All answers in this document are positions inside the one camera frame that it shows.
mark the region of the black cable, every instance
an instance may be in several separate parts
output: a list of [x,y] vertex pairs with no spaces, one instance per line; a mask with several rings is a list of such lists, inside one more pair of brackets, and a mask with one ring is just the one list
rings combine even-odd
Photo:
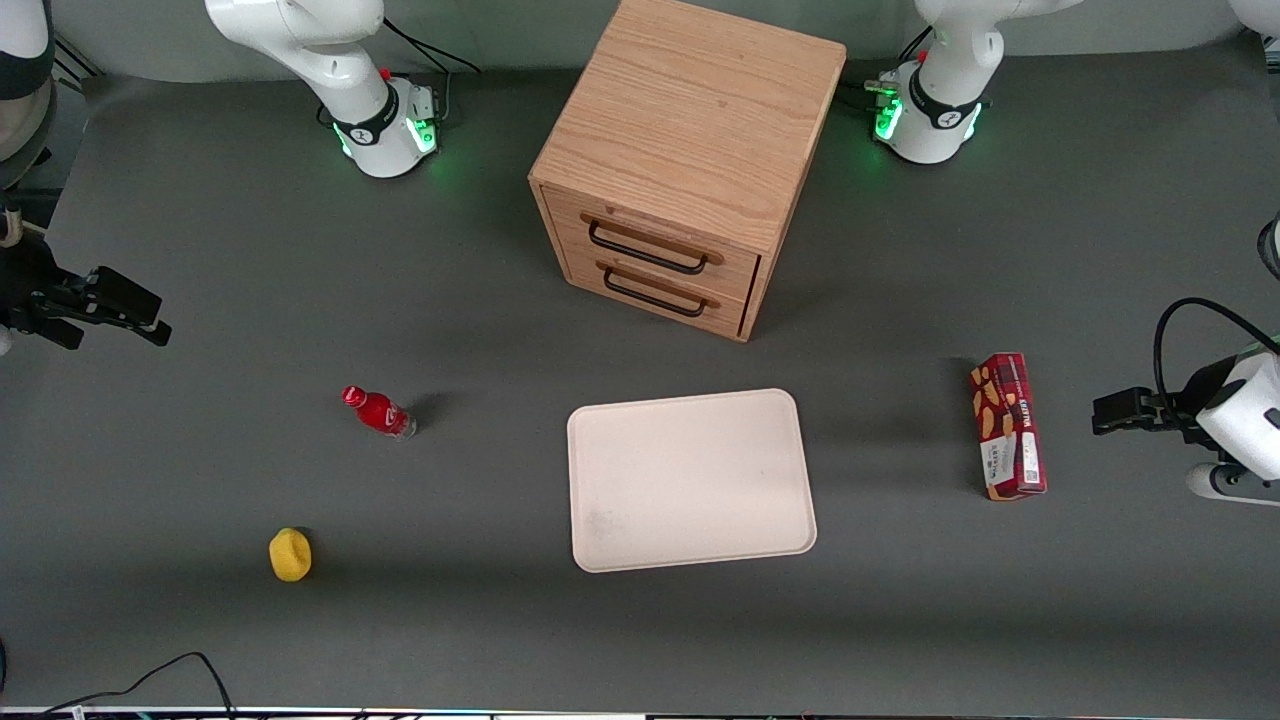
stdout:
[[97,77],[97,73],[93,72],[93,68],[88,67],[88,64],[84,60],[81,60],[79,55],[77,55],[76,53],[72,53],[70,47],[63,45],[61,40],[58,40],[55,37],[54,38],[54,45],[56,45],[68,58],[70,58],[72,60],[76,60],[77,65],[84,68],[84,72],[88,73],[88,77]]
[[906,47],[904,47],[902,51],[897,54],[897,61],[905,63],[906,59],[911,56],[911,53],[915,53],[915,49],[919,47],[922,42],[924,42],[924,38],[928,37],[931,32],[933,32],[933,26],[922,29],[920,35],[916,35],[915,40],[908,42]]
[[421,45],[419,45],[416,40],[413,40],[413,38],[411,38],[408,36],[403,36],[403,35],[401,37],[403,37],[408,42],[410,47],[412,47],[413,50],[417,50],[417,53],[420,55],[422,55],[424,58],[426,58],[428,60],[430,60],[436,68],[440,68],[442,73],[444,73],[444,74],[452,73],[452,70],[449,68],[444,67],[444,63],[439,61],[435,58],[435,55],[431,55],[431,53],[429,53],[425,47],[422,47]]
[[49,710],[46,710],[44,712],[38,712],[36,715],[28,715],[26,717],[31,717],[32,720],[38,719],[38,717],[50,717],[55,712],[58,712],[59,710],[65,710],[68,707],[74,707],[77,705],[84,705],[86,702],[90,702],[90,701],[93,701],[93,700],[101,700],[104,697],[122,697],[122,696],[127,696],[127,694],[132,693],[133,691],[138,689],[138,687],[142,685],[142,683],[146,683],[156,673],[164,670],[165,667],[169,667],[170,665],[177,664],[180,660],[186,660],[188,657],[198,657],[200,661],[205,664],[205,667],[209,669],[209,674],[214,676],[214,683],[218,684],[218,694],[221,696],[223,707],[227,710],[227,717],[228,719],[234,717],[234,712],[236,712],[234,711],[234,705],[232,705],[230,696],[227,694],[227,685],[223,684],[221,676],[218,675],[218,670],[214,670],[214,664],[209,661],[209,657],[206,657],[204,652],[184,652],[184,653],[179,655],[178,657],[174,657],[169,662],[165,662],[164,665],[160,665],[159,667],[154,667],[152,670],[147,671],[146,675],[142,675],[132,685],[129,685],[128,688],[125,688],[123,691],[106,691],[106,692],[87,694],[84,697],[78,697],[76,700],[69,700],[67,702],[55,705],[55,706],[50,707]]
[[56,63],[56,64],[58,64],[58,67],[59,67],[59,68],[61,68],[64,73],[67,73],[67,74],[72,76],[72,78],[73,78],[73,79],[74,79],[74,81],[76,81],[77,83],[81,83],[81,82],[83,82],[83,78],[81,78],[81,77],[79,77],[78,74],[73,73],[73,72],[72,72],[72,69],[70,69],[70,68],[68,68],[68,67],[67,67],[65,64],[63,64],[63,61],[61,61],[61,60],[59,60],[58,58],[54,58],[54,63]]
[[1204,300],[1203,297],[1184,297],[1178,302],[1174,302],[1172,305],[1166,307],[1165,313],[1160,316],[1160,320],[1156,323],[1156,341],[1152,343],[1152,364],[1156,370],[1156,393],[1160,396],[1160,401],[1165,404],[1165,409],[1169,411],[1169,419],[1174,424],[1174,428],[1184,433],[1187,432],[1187,425],[1183,423],[1183,419],[1179,418],[1178,413],[1174,410],[1174,405],[1169,398],[1169,389],[1165,387],[1165,328],[1169,325],[1169,319],[1174,315],[1174,313],[1176,313],[1180,307],[1185,307],[1188,305],[1199,305],[1201,307],[1208,307],[1210,310],[1217,313],[1219,315],[1222,315],[1228,320],[1231,320],[1233,323],[1239,325],[1244,332],[1253,336],[1253,340],[1262,343],[1262,346],[1270,350],[1271,352],[1280,355],[1280,343],[1271,340],[1271,337],[1267,336],[1265,332],[1260,331],[1257,325],[1245,320],[1244,318],[1242,318],[1234,310],[1231,310],[1225,305],[1213,302],[1212,300]]
[[439,122],[442,122],[442,123],[444,120],[449,119],[449,111],[453,109],[453,70],[451,70],[449,68],[447,68],[444,65],[444,63],[442,63],[440,60],[438,60],[435,58],[435,55],[431,55],[430,50],[435,50],[436,53],[440,53],[443,55],[448,55],[449,58],[453,58],[456,60],[466,63],[467,65],[471,65],[472,68],[475,68],[475,70],[477,73],[480,72],[480,68],[476,68],[471,63],[467,63],[466,60],[462,60],[462,58],[458,58],[456,55],[451,55],[451,54],[440,50],[439,47],[435,47],[433,45],[428,45],[426,42],[422,42],[421,40],[417,40],[416,37],[402,32],[398,27],[396,27],[390,20],[387,20],[385,18],[383,19],[383,23],[387,24],[387,27],[390,28],[392,32],[394,32],[396,35],[403,37],[404,41],[408,42],[410,46],[413,50],[417,50],[420,55],[422,55],[424,58],[426,58],[428,60],[430,60],[431,63],[434,63],[435,67],[440,68],[440,72],[444,73],[444,110],[436,114],[436,119],[439,119]]
[[392,31],[392,32],[394,32],[396,35],[398,35],[398,36],[403,37],[404,40],[407,40],[407,41],[412,42],[413,45],[421,45],[422,47],[425,47],[425,49],[428,49],[428,50],[430,50],[430,51],[433,51],[433,53],[439,53],[440,55],[444,55],[445,58],[449,58],[451,60],[457,60],[458,63],[462,63],[463,65],[466,65],[466,67],[471,68],[472,70],[475,70],[475,72],[477,72],[477,73],[480,73],[480,72],[484,72],[484,70],[481,70],[481,69],[479,68],[479,65],[476,65],[476,64],[475,64],[475,63],[472,63],[471,60],[467,60],[467,59],[463,59],[463,58],[458,58],[458,56],[457,56],[457,55],[454,55],[453,53],[449,53],[449,51],[447,51],[447,50],[440,50],[439,47],[436,47],[436,46],[434,46],[434,45],[430,45],[430,44],[426,44],[426,42],[422,42],[421,40],[419,40],[419,38],[416,38],[416,37],[413,37],[413,36],[408,35],[407,32],[404,32],[404,31],[402,31],[401,28],[396,27],[396,23],[393,23],[393,22],[388,20],[387,18],[383,18],[383,24],[384,24],[384,26],[387,26],[387,28],[388,28],[388,29],[390,29],[390,31]]

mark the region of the red bottle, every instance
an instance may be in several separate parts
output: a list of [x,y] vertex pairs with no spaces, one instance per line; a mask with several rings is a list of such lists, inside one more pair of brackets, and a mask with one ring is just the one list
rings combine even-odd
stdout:
[[417,432],[417,420],[380,392],[365,392],[356,386],[342,391],[342,401],[356,409],[360,421],[396,439],[408,439]]

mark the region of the drawer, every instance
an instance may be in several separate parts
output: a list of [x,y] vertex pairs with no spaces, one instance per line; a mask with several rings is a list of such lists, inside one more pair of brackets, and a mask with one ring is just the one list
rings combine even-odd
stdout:
[[746,300],[758,256],[653,220],[625,215],[594,197],[543,187],[566,256],[600,258],[667,286]]
[[611,263],[602,254],[593,258],[589,254],[576,252],[567,255],[566,259],[570,282],[577,287],[695,328],[739,340],[745,299],[682,288],[668,283],[664,278]]

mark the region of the drawer handle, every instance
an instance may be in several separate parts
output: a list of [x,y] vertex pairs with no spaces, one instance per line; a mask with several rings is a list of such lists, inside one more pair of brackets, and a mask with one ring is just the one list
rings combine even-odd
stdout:
[[621,254],[626,255],[627,258],[635,258],[636,260],[644,260],[645,263],[653,263],[654,265],[658,265],[659,268],[666,268],[668,270],[675,270],[677,273],[684,273],[686,275],[696,275],[698,273],[703,272],[707,268],[707,255],[705,254],[703,255],[703,259],[698,261],[696,265],[681,265],[680,263],[672,263],[671,260],[667,260],[666,258],[658,258],[657,255],[649,255],[648,252],[636,250],[634,247],[627,247],[626,245],[618,245],[617,242],[613,242],[613,241],[609,241],[609,240],[604,240],[603,237],[595,234],[595,231],[598,231],[598,229],[600,229],[600,222],[599,220],[591,220],[591,225],[586,229],[586,234],[588,234],[588,237],[591,238],[593,243],[595,243],[595,245],[598,245],[598,246],[600,246],[600,247],[603,247],[605,250],[612,250],[614,252],[621,252]]
[[689,307],[681,307],[680,305],[676,305],[673,302],[667,302],[666,300],[658,300],[657,297],[649,297],[648,295],[645,295],[643,292],[639,292],[639,291],[635,291],[635,290],[631,290],[628,287],[622,287],[621,284],[618,284],[616,282],[612,282],[609,279],[612,277],[613,277],[613,268],[605,268],[604,269],[604,287],[612,290],[613,292],[618,292],[618,293],[626,295],[627,297],[634,297],[635,300],[639,300],[641,302],[648,302],[649,305],[655,305],[655,306],[662,307],[663,310],[667,310],[669,313],[675,313],[677,315],[684,315],[686,318],[696,318],[696,316],[699,316],[699,315],[703,314],[703,310],[707,309],[707,301],[705,300],[703,300],[703,301],[700,301],[698,304],[698,309],[696,310],[690,310]]

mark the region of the wooden drawer cabinet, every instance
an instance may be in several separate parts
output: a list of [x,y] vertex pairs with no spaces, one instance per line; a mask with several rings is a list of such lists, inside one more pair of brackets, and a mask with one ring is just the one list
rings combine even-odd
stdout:
[[564,278],[746,341],[844,60],[826,40],[622,0],[529,174]]

